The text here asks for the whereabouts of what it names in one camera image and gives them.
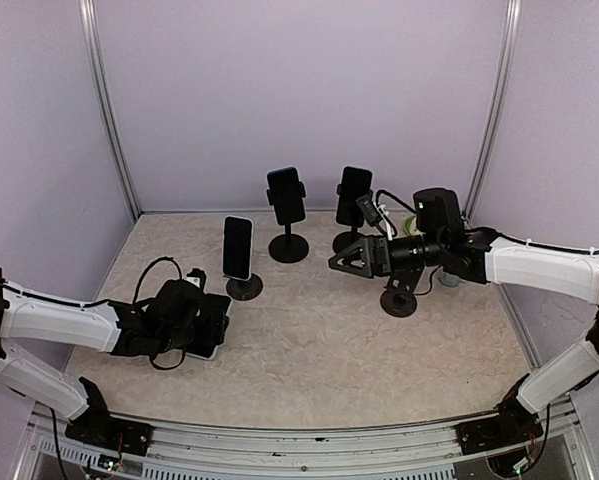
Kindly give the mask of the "black pole phone stand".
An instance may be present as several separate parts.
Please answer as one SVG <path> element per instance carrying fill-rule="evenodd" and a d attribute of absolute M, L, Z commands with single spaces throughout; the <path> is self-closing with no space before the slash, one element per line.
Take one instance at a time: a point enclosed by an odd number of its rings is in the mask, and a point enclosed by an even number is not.
<path fill-rule="evenodd" d="M 348 247 L 350 244 L 352 244 L 354 241 L 358 240 L 361 237 L 361 234 L 358 232 L 358 230 L 361 227 L 346 227 L 347 230 L 337 234 L 333 240 L 332 248 L 335 253 L 341 252 L 344 248 Z"/>
<path fill-rule="evenodd" d="M 301 235 L 293 233 L 292 225 L 280 225 L 284 227 L 284 233 L 274 237 L 268 245 L 271 258 L 277 262 L 296 263 L 308 255 L 307 240 Z"/>

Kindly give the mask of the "teal phone black screen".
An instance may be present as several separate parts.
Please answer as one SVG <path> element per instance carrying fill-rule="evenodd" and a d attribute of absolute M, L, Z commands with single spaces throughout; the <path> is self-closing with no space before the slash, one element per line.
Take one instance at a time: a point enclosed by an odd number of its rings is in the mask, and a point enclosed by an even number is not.
<path fill-rule="evenodd" d="M 340 225 L 360 228 L 364 216 L 356 201 L 371 190 L 372 172 L 369 170 L 346 166 L 343 169 L 340 184 L 337 186 L 338 203 L 336 222 Z"/>

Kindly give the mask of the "blue phone black screen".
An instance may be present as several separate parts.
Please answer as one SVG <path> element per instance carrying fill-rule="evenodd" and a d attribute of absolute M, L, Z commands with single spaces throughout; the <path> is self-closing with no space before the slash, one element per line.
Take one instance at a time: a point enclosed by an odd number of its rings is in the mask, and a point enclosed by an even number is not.
<path fill-rule="evenodd" d="M 267 198 L 277 223 L 288 225 L 304 221 L 305 187 L 299 179 L 298 170 L 295 167 L 274 170 L 267 174 L 266 179 Z"/>

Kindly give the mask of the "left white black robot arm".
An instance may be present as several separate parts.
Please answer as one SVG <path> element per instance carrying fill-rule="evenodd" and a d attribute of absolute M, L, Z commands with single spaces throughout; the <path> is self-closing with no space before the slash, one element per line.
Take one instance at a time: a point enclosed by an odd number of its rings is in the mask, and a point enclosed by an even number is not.
<path fill-rule="evenodd" d="M 166 281 L 158 293 L 130 303 L 83 303 L 45 296 L 8 282 L 0 268 L 0 383 L 60 413 L 100 445 L 119 424 L 95 383 L 73 379 L 17 345 L 21 338 L 86 347 L 118 357 L 214 357 L 225 340 L 232 301 L 207 293 L 200 269 Z"/>

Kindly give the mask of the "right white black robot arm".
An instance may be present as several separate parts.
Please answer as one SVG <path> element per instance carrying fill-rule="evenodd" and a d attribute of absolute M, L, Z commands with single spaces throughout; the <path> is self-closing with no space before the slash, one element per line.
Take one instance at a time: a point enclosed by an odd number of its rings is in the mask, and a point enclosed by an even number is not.
<path fill-rule="evenodd" d="M 519 240 L 488 227 L 468 228 L 454 191 L 428 188 L 413 196 L 415 236 L 390 233 L 360 238 L 328 261 L 330 269 L 363 278 L 385 277 L 382 309 L 407 317 L 423 270 L 439 267 L 477 284 L 510 284 L 556 292 L 597 308 L 588 333 L 511 388 L 492 419 L 490 433 L 514 442 L 539 412 L 599 373 L 599 250 Z"/>

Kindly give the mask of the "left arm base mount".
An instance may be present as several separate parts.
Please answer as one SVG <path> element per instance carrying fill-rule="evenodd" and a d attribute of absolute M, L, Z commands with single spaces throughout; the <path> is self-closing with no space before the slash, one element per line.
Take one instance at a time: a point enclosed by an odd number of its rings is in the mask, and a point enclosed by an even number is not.
<path fill-rule="evenodd" d="M 147 455 L 152 435 L 153 427 L 148 423 L 94 411 L 70 420 L 65 429 L 65 436 L 71 440 L 141 457 Z"/>

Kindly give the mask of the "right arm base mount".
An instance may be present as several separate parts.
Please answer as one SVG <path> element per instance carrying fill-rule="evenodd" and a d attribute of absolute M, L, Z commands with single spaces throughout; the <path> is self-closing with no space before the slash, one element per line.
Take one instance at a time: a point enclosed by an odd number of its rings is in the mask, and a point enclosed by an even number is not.
<path fill-rule="evenodd" d="M 459 423 L 455 431 L 464 456 L 521 444 L 544 434 L 538 419 L 518 426 L 499 416 Z"/>

